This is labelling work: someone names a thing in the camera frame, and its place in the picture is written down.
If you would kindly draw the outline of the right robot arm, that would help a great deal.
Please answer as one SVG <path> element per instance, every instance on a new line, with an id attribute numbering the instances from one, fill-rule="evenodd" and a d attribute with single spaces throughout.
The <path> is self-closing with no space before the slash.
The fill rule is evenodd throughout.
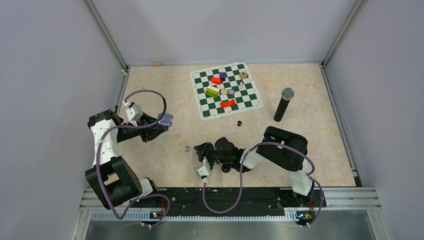
<path id="1" fill-rule="evenodd" d="M 308 158 L 308 140 L 302 135 L 268 126 L 262 141 L 252 148 L 238 148 L 226 137 L 215 143 L 205 142 L 194 147 L 200 166 L 196 175 L 207 183 L 214 165 L 221 165 L 227 173 L 234 169 L 240 173 L 251 171 L 262 162 L 269 161 L 289 172 L 293 200 L 307 206 L 314 198 L 314 181 L 311 179 L 315 165 Z"/>

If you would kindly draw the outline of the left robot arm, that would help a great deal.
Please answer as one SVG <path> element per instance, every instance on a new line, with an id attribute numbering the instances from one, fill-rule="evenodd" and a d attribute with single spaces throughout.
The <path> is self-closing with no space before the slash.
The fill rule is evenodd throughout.
<path id="1" fill-rule="evenodd" d="M 150 178 L 139 179 L 122 157 L 118 144 L 135 137 L 147 143 L 168 131 L 167 126 L 155 123 L 156 118 L 143 114 L 134 128 L 111 109 L 91 116 L 88 127 L 94 137 L 95 157 L 85 178 L 106 209 L 117 207 L 136 197 L 149 207 L 160 202 L 160 193 Z"/>

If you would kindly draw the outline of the lavender earbud charging case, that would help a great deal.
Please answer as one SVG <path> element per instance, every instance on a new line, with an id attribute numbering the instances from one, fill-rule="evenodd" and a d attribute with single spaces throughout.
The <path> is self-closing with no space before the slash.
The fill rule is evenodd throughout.
<path id="1" fill-rule="evenodd" d="M 170 113 L 165 113 L 163 117 L 158 121 L 158 124 L 164 127 L 171 127 L 173 125 L 174 116 Z"/>

